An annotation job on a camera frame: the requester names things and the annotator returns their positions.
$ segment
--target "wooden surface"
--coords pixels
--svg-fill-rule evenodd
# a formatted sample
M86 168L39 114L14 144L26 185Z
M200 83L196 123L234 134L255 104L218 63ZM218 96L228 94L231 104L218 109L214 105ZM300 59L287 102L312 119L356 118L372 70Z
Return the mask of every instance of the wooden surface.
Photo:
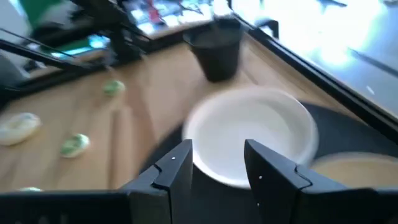
M226 83L208 83L184 44L119 68L114 75L127 86L115 98L103 95L102 86L111 78L104 71L14 101L2 112L2 119L13 113L35 113L44 125L25 142L0 148L1 191L118 188L138 174L157 143L195 103L228 88L278 88L355 117L249 37L242 45L238 74ZM61 158L61 145L73 133L88 135L91 146L80 157Z

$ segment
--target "wooden table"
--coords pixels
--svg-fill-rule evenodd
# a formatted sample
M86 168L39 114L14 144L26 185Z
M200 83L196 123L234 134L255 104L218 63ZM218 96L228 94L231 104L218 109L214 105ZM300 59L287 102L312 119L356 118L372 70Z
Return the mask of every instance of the wooden table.
M140 61L117 69L127 90L115 98L102 91L111 75L98 72L13 101L1 118L31 112L40 116L43 126L23 143L0 148L0 190L116 189L139 173L151 150L195 103L229 88L278 88L299 100L355 117L248 36L238 74L229 82L207 82L184 44L152 54L148 62L150 67ZM72 133L88 135L90 149L75 159L61 158L61 145Z

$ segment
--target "black mat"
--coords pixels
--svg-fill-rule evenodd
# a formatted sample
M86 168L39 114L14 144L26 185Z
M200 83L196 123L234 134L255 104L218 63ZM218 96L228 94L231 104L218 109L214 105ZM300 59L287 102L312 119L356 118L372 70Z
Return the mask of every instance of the black mat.
M319 148L315 158L336 152L375 152L398 157L398 146L376 130L343 114L303 103L318 126ZM143 170L181 142L182 125L154 151ZM257 205L249 190L219 184L193 166L192 223L260 223Z

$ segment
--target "black cup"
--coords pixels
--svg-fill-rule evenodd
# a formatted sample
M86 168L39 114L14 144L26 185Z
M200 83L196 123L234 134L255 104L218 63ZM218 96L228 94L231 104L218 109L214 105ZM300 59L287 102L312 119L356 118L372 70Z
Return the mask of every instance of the black cup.
M232 78L238 68L243 28L236 19L217 19L184 34L184 41L210 82Z

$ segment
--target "cable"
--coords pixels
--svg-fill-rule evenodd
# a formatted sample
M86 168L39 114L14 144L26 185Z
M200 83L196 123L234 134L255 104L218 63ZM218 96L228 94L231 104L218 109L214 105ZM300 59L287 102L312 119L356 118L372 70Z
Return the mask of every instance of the cable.
M48 48L48 49L50 49L50 50L53 50L53 51L58 52L58 53L60 53L60 54L66 55L66 56L68 56L68 57L75 58L74 56L72 56L72 55L70 55L70 54L67 54L67 53L62 52L62 51L60 51L60 50L57 50L57 49L55 49L55 48L53 48L53 47L50 47L50 46L48 46L48 45L45 45L45 44L43 44L43 43L41 43L41 42L39 42L39 41L37 41L37 40L31 39L31 38L28 38L28 37L24 37L24 36L21 36L21 35L18 35L18 34L15 34L15 33L11 32L11 31L8 31L8 30L6 30L6 29L4 29L4 28L0 28L0 30L3 31L3 32L6 32L6 33L8 33L8 34L14 35L14 36L16 36L16 37L22 38L22 39L24 39L24 40L28 40L28 41L30 41L30 42L32 42L32 43L39 44L39 45L41 45L41 46L43 46L43 47L46 47L46 48Z

